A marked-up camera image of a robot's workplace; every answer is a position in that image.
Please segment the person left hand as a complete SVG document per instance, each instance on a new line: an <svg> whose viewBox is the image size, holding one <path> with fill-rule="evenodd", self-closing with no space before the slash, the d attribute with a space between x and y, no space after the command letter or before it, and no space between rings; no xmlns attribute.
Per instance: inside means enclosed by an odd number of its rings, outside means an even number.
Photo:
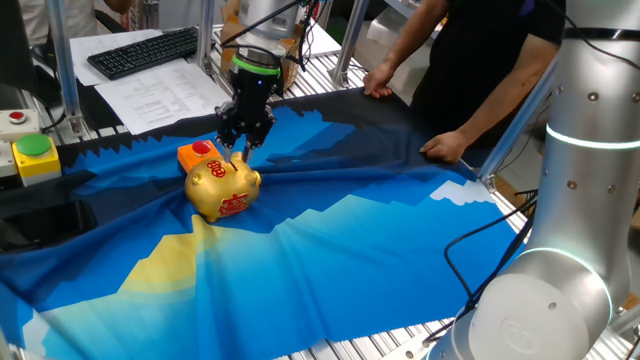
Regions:
<svg viewBox="0 0 640 360"><path fill-rule="evenodd" d="M459 131L452 131L427 141L420 148L420 153L429 159L456 163L462 158L468 146L469 142Z"/></svg>

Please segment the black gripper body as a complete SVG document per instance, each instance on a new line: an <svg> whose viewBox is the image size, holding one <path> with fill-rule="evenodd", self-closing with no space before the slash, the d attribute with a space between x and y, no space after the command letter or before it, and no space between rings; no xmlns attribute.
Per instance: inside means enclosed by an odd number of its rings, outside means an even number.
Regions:
<svg viewBox="0 0 640 360"><path fill-rule="evenodd" d="M267 101L279 89L279 75L254 72L232 72L234 90L232 113L229 116L236 131L268 131L273 120L267 111Z"/></svg>

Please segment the person right hand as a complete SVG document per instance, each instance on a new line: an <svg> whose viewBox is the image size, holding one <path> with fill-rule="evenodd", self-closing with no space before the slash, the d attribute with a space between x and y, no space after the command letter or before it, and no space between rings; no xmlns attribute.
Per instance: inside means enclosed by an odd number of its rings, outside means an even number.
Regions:
<svg viewBox="0 0 640 360"><path fill-rule="evenodd" d="M389 82L394 75L395 69L382 63L374 70L367 73L363 79L364 94L379 99L392 94Z"/></svg>

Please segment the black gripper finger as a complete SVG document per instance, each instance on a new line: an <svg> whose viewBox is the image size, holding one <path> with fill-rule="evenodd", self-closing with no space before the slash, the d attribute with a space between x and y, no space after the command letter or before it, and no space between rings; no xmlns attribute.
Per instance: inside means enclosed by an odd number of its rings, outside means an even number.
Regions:
<svg viewBox="0 0 640 360"><path fill-rule="evenodd" d="M246 132L246 144L243 150L243 161L248 163L253 152L260 148L276 123L274 117L264 117L252 124Z"/></svg>
<svg viewBox="0 0 640 360"><path fill-rule="evenodd" d="M237 108L234 102L225 102L222 106L215 108L220 120L217 141L223 146L223 157L226 162L231 161L233 146L238 135L234 130L237 122Z"/></svg>

